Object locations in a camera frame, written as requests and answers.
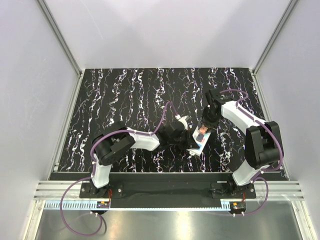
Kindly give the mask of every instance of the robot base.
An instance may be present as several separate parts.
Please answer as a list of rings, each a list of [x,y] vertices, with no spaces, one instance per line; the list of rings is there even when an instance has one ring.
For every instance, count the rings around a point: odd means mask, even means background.
[[[255,199],[255,186],[250,183],[245,186],[237,186],[232,192],[228,191],[228,184],[226,182],[211,183],[211,192],[213,199],[243,199],[244,193],[246,199]]]
[[[79,198],[108,199],[108,190],[111,190],[113,199],[121,199],[123,195],[124,185],[123,183],[119,182],[117,184],[108,184],[106,186],[96,188],[92,181],[83,182],[81,184]]]

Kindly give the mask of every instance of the white wall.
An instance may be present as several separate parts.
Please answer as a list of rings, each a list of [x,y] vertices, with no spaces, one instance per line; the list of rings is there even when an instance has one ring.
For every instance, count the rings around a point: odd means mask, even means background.
[[[320,236],[320,1],[299,1],[258,72],[272,119],[280,125],[285,162],[298,180]]]
[[[46,0],[81,68],[251,67],[289,0]]]
[[[17,240],[76,83],[35,0],[0,2],[0,239]]]

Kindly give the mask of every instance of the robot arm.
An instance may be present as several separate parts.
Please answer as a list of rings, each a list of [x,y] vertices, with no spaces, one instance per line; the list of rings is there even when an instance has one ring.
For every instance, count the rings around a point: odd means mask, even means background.
[[[112,164],[122,159],[130,148],[153,151],[169,145],[178,145],[192,155],[200,155],[212,132],[216,132],[221,118],[233,122],[245,134],[245,158],[242,165],[232,174],[233,186],[245,186],[250,183],[261,169],[268,168],[279,160],[279,150],[271,136],[256,120],[259,120],[274,134],[282,149],[279,126],[276,122],[265,122],[245,110],[231,97],[223,97],[217,89],[206,94],[208,106],[203,110],[199,127],[191,135],[188,116],[176,116],[177,120],[162,126],[156,134],[146,133],[128,128],[122,122],[116,122],[108,128],[108,133],[128,130],[102,141],[94,150],[96,159],[95,174],[92,182],[97,188],[109,183]],[[94,139],[96,143],[103,134]]]
[[[223,97],[217,89],[209,90],[205,95],[209,105],[203,111],[200,129],[206,129],[206,132],[209,133],[215,131],[220,119],[225,118],[245,134],[244,155],[246,160],[232,174],[232,178],[237,186],[247,185],[259,171],[279,160],[279,149],[276,143],[257,122],[264,124],[276,137],[283,155],[279,125],[274,121],[266,122],[254,116],[241,105],[237,106],[237,102],[231,97]],[[205,145],[209,138],[206,134],[197,131],[194,137],[201,139],[202,144]]]

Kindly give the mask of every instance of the purple cable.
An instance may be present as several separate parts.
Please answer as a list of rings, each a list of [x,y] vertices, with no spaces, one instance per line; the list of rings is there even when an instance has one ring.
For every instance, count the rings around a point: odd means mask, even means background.
[[[81,214],[80,216],[77,216],[75,219],[73,219],[71,222],[68,223],[68,225],[70,226],[71,224],[75,223],[76,221],[78,221],[79,219],[83,218],[84,216],[88,216],[88,215],[91,215],[90,212],[86,212],[86,213],[83,213]],[[103,224],[104,224],[104,228],[105,228],[105,232],[107,230],[107,223],[106,223],[106,220],[104,218],[102,218],[103,220]],[[62,228],[59,228],[59,229],[52,229],[50,227],[50,229],[53,231],[53,232],[61,232],[62,230],[66,229],[67,227],[64,226]]]
[[[256,177],[256,178],[253,180],[253,182],[255,182],[255,181],[257,181],[257,180],[262,180],[262,181],[264,181],[264,183],[265,183],[265,188],[266,188],[265,199],[264,199],[264,201],[263,201],[263,203],[261,204],[260,207],[258,207],[256,210],[254,210],[254,211],[252,211],[252,212],[249,212],[249,213],[244,214],[245,216],[250,216],[250,215],[253,215],[253,214],[256,214],[256,213],[260,212],[260,210],[261,210],[261,209],[266,205],[266,203],[267,203],[268,196],[269,196],[269,186],[268,186],[268,183],[267,183],[267,181],[266,181],[263,177],[261,177],[261,176]]]
[[[238,107],[238,104],[243,101],[246,100],[249,97],[249,94],[245,91],[239,90],[239,89],[227,89],[227,90],[223,90],[220,93],[224,94],[224,93],[230,93],[230,92],[238,92],[238,93],[242,93],[245,95],[245,97],[240,98],[238,101],[236,101],[235,106]]]
[[[90,180],[90,179],[91,179],[91,177],[88,176],[88,177],[82,178],[82,179],[80,179],[80,180],[72,183],[72,184],[65,190],[65,192],[63,193],[63,195],[62,195],[62,197],[61,197],[61,200],[60,200],[60,215],[61,215],[61,218],[62,218],[62,221],[63,221],[64,225],[65,225],[66,228],[69,229],[72,233],[74,233],[74,234],[76,234],[76,235],[78,235],[78,236],[82,236],[82,237],[92,237],[92,236],[96,235],[96,234],[100,231],[100,229],[101,229],[101,227],[102,227],[102,223],[103,223],[103,218],[102,218],[102,216],[99,215],[99,214],[97,215],[97,216],[100,218],[100,226],[98,227],[98,229],[97,229],[95,232],[90,233],[90,234],[80,233],[80,232],[77,232],[77,231],[73,230],[73,229],[69,226],[69,224],[67,223],[67,221],[66,221],[66,219],[65,219],[65,216],[64,216],[64,213],[63,213],[62,205],[63,205],[63,201],[64,201],[64,198],[65,198],[67,192],[68,192],[74,185],[76,185],[77,183],[80,183],[80,182],[82,182],[82,181],[87,181],[87,180]]]
[[[95,148],[105,139],[115,135],[115,134],[122,134],[122,133],[130,133],[130,134],[138,134],[138,135],[143,135],[143,136],[152,136],[154,134],[156,134],[156,132],[159,130],[161,124],[163,123],[164,119],[165,119],[165,115],[166,115],[166,111],[167,111],[167,107],[168,105],[171,104],[173,110],[174,110],[174,113],[175,115],[178,115],[177,113],[177,110],[175,108],[175,106],[173,105],[172,102],[168,101],[165,106],[164,106],[164,109],[163,109],[163,113],[162,113],[162,117],[160,119],[160,122],[158,124],[158,126],[156,127],[156,129],[152,132],[152,133],[149,133],[149,132],[135,132],[134,130],[118,130],[118,131],[113,131],[105,136],[103,136],[102,138],[100,138],[91,148],[90,150],[90,155],[91,155],[91,158],[92,158],[92,161],[94,162],[93,164],[93,169],[92,169],[92,176],[94,176],[96,174],[96,159],[95,159]]]

